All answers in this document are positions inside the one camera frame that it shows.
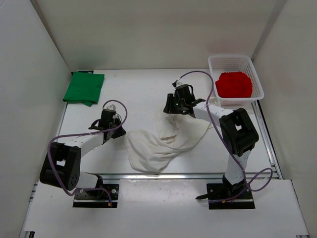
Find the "white t shirt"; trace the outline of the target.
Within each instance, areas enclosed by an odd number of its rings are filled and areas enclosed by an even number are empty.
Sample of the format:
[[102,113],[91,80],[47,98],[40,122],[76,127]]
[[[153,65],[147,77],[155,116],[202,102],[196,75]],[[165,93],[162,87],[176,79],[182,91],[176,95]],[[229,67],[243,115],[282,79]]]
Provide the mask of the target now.
[[140,172],[160,173],[179,154],[193,149],[213,124],[190,115],[155,113],[157,133],[144,129],[128,132],[124,145],[131,167]]

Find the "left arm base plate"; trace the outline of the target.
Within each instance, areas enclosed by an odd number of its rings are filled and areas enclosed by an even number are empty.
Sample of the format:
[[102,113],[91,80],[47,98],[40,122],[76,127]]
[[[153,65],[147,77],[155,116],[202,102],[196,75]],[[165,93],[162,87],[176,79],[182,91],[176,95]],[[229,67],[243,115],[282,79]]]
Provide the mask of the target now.
[[119,196],[118,183],[104,183],[102,187],[110,194],[112,203],[109,202],[108,194],[103,190],[77,192],[74,196],[74,208],[117,208]]

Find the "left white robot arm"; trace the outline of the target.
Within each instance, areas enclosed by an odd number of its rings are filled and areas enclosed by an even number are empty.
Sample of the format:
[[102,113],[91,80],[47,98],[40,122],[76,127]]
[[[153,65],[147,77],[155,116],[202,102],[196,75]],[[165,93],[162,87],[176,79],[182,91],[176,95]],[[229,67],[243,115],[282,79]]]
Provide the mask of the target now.
[[107,141],[124,136],[126,131],[120,124],[121,117],[115,109],[103,109],[101,118],[94,121],[89,130],[92,132],[106,130],[106,132],[76,136],[66,143],[53,142],[50,146],[52,163],[46,156],[40,172],[40,182],[54,187],[62,187],[51,168],[51,164],[53,164],[66,190],[72,191],[78,188],[94,199],[101,197],[105,194],[101,176],[81,172],[81,159]]

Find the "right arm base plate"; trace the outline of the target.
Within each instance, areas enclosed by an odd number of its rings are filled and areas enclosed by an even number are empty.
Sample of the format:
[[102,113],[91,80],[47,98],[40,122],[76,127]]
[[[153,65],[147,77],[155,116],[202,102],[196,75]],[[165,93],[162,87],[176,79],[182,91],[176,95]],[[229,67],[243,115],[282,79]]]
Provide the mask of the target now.
[[241,185],[229,187],[226,183],[207,183],[206,194],[199,195],[196,200],[208,200],[210,210],[243,210],[255,209],[252,192]]

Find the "green t shirt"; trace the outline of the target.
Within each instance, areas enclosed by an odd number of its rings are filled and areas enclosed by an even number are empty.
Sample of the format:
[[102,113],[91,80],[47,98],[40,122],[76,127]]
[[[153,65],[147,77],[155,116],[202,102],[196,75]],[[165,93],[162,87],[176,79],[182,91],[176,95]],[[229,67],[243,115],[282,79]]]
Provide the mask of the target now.
[[104,74],[74,72],[63,101],[69,104],[81,103],[88,107],[97,104],[104,79]]

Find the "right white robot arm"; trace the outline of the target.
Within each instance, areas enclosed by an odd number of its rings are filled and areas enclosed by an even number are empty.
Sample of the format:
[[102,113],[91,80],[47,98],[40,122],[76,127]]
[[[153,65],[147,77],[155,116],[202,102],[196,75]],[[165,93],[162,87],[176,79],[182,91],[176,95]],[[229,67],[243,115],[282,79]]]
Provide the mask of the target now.
[[236,197],[246,187],[243,171],[259,140],[248,112],[244,108],[230,110],[207,105],[204,99],[195,98],[193,86],[189,84],[177,86],[174,83],[173,87],[174,93],[167,95],[163,109],[165,113],[190,115],[221,129],[220,135],[229,153],[227,169],[222,178],[222,192],[228,198]]

